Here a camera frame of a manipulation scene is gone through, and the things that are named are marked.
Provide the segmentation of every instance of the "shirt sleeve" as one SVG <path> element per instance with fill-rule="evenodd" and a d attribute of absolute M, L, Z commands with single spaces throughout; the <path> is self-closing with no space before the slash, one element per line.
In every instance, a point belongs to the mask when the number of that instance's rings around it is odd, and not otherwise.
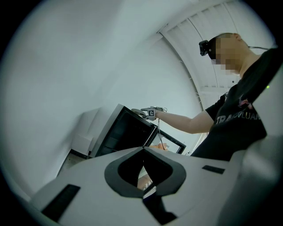
<path fill-rule="evenodd" d="M 207 113 L 209 114 L 209 116 L 213 119 L 213 121 L 215 121 L 215 118 L 216 118 L 216 115 L 217 115 L 219 109 L 225 103 L 225 98 L 226 98 L 226 94 L 222 95 L 220 97 L 220 99 L 215 104 L 213 104 L 209 108 L 205 109 L 207 111 Z"/>

